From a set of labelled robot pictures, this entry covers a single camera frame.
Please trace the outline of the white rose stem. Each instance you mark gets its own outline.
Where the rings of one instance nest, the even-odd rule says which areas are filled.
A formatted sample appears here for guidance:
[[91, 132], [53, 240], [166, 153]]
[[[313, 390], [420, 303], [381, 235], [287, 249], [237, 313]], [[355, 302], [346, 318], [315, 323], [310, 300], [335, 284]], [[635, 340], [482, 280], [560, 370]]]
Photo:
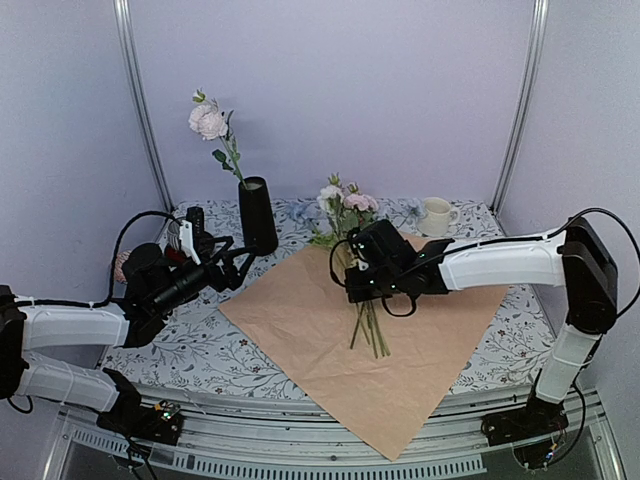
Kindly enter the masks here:
[[195, 90], [192, 102], [195, 106], [188, 117], [190, 130], [199, 135], [203, 141], [220, 143], [221, 147], [211, 153], [212, 157], [220, 164], [223, 171], [231, 173], [240, 185], [247, 189], [248, 184], [239, 165], [241, 153], [231, 127], [234, 111], [222, 111], [218, 101], [201, 89]]

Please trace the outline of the peach wrapping paper sheet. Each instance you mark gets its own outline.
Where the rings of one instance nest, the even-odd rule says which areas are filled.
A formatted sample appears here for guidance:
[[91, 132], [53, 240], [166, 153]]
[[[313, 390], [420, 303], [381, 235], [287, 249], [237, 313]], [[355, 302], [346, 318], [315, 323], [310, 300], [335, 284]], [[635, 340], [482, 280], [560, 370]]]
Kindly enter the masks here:
[[307, 246], [269, 269], [221, 312], [317, 405], [390, 461], [448, 394], [494, 319], [506, 287], [423, 296], [399, 319], [377, 311], [390, 356], [352, 338], [357, 312]]

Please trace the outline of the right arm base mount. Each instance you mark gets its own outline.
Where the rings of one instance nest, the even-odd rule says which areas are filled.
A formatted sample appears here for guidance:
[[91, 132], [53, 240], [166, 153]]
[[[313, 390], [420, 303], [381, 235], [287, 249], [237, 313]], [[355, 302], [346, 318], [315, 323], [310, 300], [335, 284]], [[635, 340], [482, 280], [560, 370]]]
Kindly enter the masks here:
[[581, 418], [577, 433], [569, 445], [563, 440], [569, 427], [564, 403], [552, 404], [538, 399], [532, 389], [526, 405], [507, 411], [487, 414], [481, 420], [481, 432], [490, 446], [511, 444], [548, 435], [549, 439], [537, 444], [512, 450], [516, 462], [528, 472], [547, 470], [564, 460], [577, 446], [586, 424], [587, 404], [584, 393], [572, 383], [581, 404]]

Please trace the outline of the green paper flower bouquet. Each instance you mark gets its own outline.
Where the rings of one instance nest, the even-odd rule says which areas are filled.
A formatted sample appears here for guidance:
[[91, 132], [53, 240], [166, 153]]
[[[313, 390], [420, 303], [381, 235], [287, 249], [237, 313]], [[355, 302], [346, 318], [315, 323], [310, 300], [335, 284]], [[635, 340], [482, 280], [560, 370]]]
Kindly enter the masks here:
[[[385, 218], [386, 213], [378, 200], [364, 193], [357, 183], [344, 183], [339, 174], [332, 173], [316, 199], [293, 203], [289, 216], [311, 231], [311, 244], [332, 254], [331, 267], [338, 275], [338, 282], [344, 284], [344, 271], [359, 265], [357, 255], [347, 243], [348, 234]], [[350, 345], [354, 346], [362, 336], [376, 359], [390, 356], [374, 303], [358, 301], [355, 308], [356, 323]]]

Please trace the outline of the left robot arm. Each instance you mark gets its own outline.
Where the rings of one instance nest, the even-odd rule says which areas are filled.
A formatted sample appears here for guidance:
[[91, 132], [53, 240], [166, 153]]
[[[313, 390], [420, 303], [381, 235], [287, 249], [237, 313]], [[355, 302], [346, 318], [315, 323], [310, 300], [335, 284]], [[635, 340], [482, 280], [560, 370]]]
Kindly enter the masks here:
[[182, 262], [166, 256], [156, 243], [136, 247], [122, 266], [124, 297], [97, 304], [17, 298], [1, 288], [1, 396], [32, 396], [109, 412], [128, 434], [148, 426], [148, 412], [119, 373], [88, 370], [37, 354], [44, 347], [99, 345], [139, 348], [165, 328], [171, 313], [211, 287], [236, 290], [257, 249], [236, 248], [229, 236], [204, 239], [203, 252]]

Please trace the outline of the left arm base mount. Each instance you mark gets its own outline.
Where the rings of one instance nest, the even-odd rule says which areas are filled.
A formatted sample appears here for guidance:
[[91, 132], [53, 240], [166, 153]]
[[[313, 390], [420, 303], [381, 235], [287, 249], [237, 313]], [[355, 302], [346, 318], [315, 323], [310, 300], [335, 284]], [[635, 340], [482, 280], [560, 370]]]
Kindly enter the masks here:
[[114, 381], [118, 396], [114, 406], [100, 412], [96, 425], [126, 438], [176, 446], [182, 431], [184, 417], [179, 404], [161, 400], [152, 407], [143, 406], [142, 397], [133, 384], [120, 372], [104, 369]]

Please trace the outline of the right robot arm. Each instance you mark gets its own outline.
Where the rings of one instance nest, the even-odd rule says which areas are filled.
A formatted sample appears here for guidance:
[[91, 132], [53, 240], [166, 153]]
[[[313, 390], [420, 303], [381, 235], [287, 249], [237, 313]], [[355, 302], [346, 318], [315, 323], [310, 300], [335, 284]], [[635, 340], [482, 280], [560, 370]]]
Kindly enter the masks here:
[[554, 422], [554, 405], [564, 401], [619, 316], [618, 269], [585, 213], [541, 233], [444, 238], [421, 248], [381, 220], [351, 231], [346, 242], [357, 262], [346, 269], [342, 282], [352, 303], [404, 295], [415, 311], [422, 296], [516, 285], [554, 289], [564, 296], [566, 317], [535, 380], [535, 400], [517, 415], [517, 427], [527, 436], [539, 435]]

